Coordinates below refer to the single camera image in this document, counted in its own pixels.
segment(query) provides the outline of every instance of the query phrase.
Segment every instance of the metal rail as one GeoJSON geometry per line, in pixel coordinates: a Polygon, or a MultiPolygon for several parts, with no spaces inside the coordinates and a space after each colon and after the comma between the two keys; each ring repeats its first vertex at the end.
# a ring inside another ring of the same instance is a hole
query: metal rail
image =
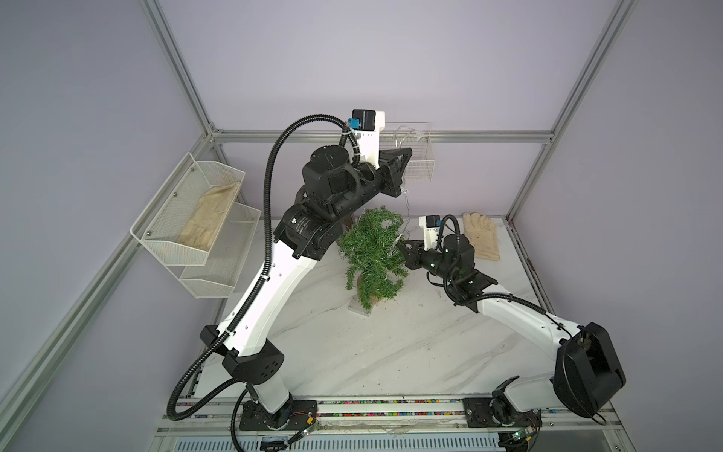
{"type": "Polygon", "coordinates": [[[544,169],[545,165],[547,165],[550,157],[552,157],[552,153],[555,151],[557,144],[562,139],[565,130],[568,128],[570,121],[572,121],[572,118],[575,115],[575,112],[578,110],[578,107],[580,106],[583,98],[585,97],[585,94],[587,94],[592,81],[595,79],[595,76],[599,72],[602,62],[605,60],[607,54],[610,52],[612,44],[620,35],[620,32],[623,30],[625,23],[628,21],[628,18],[633,13],[633,10],[635,9],[637,3],[638,0],[618,0],[618,2],[616,3],[615,8],[612,10],[610,17],[605,24],[605,28],[603,29],[600,37],[598,38],[595,47],[593,47],[593,51],[590,53],[590,57],[585,63],[585,67],[578,76],[577,82],[575,83],[573,90],[570,92],[570,95],[568,96],[565,105],[560,111],[560,114],[557,116],[555,125],[552,128],[552,140],[550,141],[550,143],[542,145],[542,148],[540,149],[540,152],[537,155],[537,158],[535,159],[535,162],[533,163],[530,172],[525,178],[525,182],[522,184],[520,191],[515,197],[512,206],[510,207],[510,210],[507,214],[508,219],[514,220],[515,217],[517,217],[517,215],[520,213],[522,205],[527,200],[527,197],[529,196],[532,187],[534,187],[535,183],[537,183],[537,179],[539,179],[542,170],[544,169]]]}
{"type": "MultiPolygon", "coordinates": [[[[198,158],[209,151],[210,135],[202,135],[191,154],[198,158]]],[[[144,221],[150,221],[173,191],[174,187],[190,167],[191,159],[179,164],[167,178],[155,197],[143,211],[144,221]]],[[[20,431],[25,421],[40,403],[43,395],[53,382],[71,348],[81,337],[85,328],[95,319],[116,285],[129,268],[140,244],[127,234],[106,264],[86,288],[68,315],[61,321],[43,348],[35,355],[8,395],[0,404],[0,451],[4,450],[20,431]]]]}
{"type": "MultiPolygon", "coordinates": [[[[281,130],[220,130],[211,135],[217,142],[275,142],[281,130]]],[[[381,140],[394,141],[393,132],[382,132],[381,140]]],[[[549,130],[433,130],[432,142],[539,142],[552,139],[549,130]]],[[[286,142],[337,143],[339,131],[298,130],[286,142]]]]}
{"type": "Polygon", "coordinates": [[[143,12],[148,18],[153,34],[161,45],[163,54],[166,55],[168,63],[171,65],[172,72],[178,80],[181,89],[183,90],[184,97],[188,100],[188,103],[193,110],[194,117],[198,122],[198,125],[206,133],[210,134],[213,131],[213,124],[208,118],[206,109],[201,102],[201,97],[198,94],[198,90],[191,79],[191,73],[186,66],[186,62],[183,60],[181,51],[174,39],[171,28],[168,26],[168,20],[166,15],[163,13],[163,8],[158,0],[139,0],[140,6],[143,8],[143,12]]]}

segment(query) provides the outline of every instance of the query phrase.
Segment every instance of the work glove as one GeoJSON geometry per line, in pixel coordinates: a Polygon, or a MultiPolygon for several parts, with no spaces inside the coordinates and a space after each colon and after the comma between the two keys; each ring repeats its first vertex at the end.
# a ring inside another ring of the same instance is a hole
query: work glove
{"type": "Polygon", "coordinates": [[[497,227],[487,216],[478,213],[462,215],[464,235],[474,247],[474,257],[500,260],[500,248],[497,246],[497,227]]]}

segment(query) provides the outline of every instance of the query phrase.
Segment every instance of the white mesh basket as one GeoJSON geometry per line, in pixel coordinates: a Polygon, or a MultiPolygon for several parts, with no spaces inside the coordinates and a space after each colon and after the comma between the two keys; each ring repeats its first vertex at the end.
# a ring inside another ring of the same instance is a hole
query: white mesh basket
{"type": "Polygon", "coordinates": [[[241,275],[261,210],[235,202],[206,265],[184,268],[179,280],[196,298],[231,296],[241,275]]]}
{"type": "Polygon", "coordinates": [[[379,138],[379,149],[411,148],[411,160],[404,171],[404,182],[430,182],[435,172],[435,154],[429,135],[429,122],[388,122],[379,138]]]}
{"type": "MultiPolygon", "coordinates": [[[[198,200],[211,187],[244,180],[243,171],[219,162],[195,161],[192,156],[190,158],[192,164],[176,185],[174,193],[168,197],[145,231],[139,231],[141,237],[134,235],[143,247],[164,265],[205,265],[218,236],[221,235],[220,231],[216,237],[213,237],[210,251],[179,244],[176,240],[191,218],[198,200]]],[[[226,212],[224,223],[230,211],[231,209],[226,212]]]]}

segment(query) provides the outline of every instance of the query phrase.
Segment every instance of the white wire basket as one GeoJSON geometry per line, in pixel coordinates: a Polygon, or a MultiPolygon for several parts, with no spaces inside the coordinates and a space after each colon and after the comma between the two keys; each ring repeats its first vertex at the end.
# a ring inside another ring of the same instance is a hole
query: white wire basket
{"type": "Polygon", "coordinates": [[[432,123],[388,122],[379,138],[379,149],[411,148],[404,182],[430,182],[435,172],[435,154],[429,140],[432,123]]]}
{"type": "Polygon", "coordinates": [[[206,265],[188,266],[179,276],[196,298],[231,296],[246,262],[261,210],[235,202],[211,248],[206,265]]]}
{"type": "MultiPolygon", "coordinates": [[[[179,234],[193,215],[198,200],[211,187],[240,183],[244,180],[245,173],[238,169],[214,161],[196,161],[192,156],[191,160],[191,166],[176,185],[174,193],[166,199],[163,207],[150,222],[145,235],[141,237],[134,235],[140,244],[164,265],[205,265],[210,250],[178,243],[179,234]]],[[[240,188],[239,184],[234,197],[238,195],[240,188]]],[[[225,212],[223,221],[230,211],[229,209],[225,212]]],[[[134,233],[134,227],[131,228],[131,233],[134,233]]],[[[212,238],[211,249],[219,233],[212,238]]]]}
{"type": "Polygon", "coordinates": [[[143,223],[142,214],[131,226],[131,235],[194,297],[228,297],[239,280],[261,211],[232,202],[221,213],[221,226],[208,240],[207,250],[178,243],[201,196],[212,187],[238,182],[232,193],[237,198],[245,175],[219,162],[196,161],[190,154],[179,165],[189,161],[189,168],[153,220],[143,223]]]}

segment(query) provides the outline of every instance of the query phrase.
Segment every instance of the ventilation grille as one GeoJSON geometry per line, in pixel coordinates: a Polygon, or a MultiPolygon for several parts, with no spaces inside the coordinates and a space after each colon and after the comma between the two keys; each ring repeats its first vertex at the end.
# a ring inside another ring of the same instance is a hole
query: ventilation grille
{"type": "MultiPolygon", "coordinates": [[[[246,452],[257,452],[261,442],[273,440],[273,436],[239,436],[239,443],[246,452]]],[[[429,452],[477,452],[504,451],[497,445],[495,433],[411,433],[407,435],[313,435],[291,445],[292,451],[429,451],[429,452]]],[[[179,438],[175,451],[233,451],[230,438],[218,436],[195,436],[179,438]]]]}

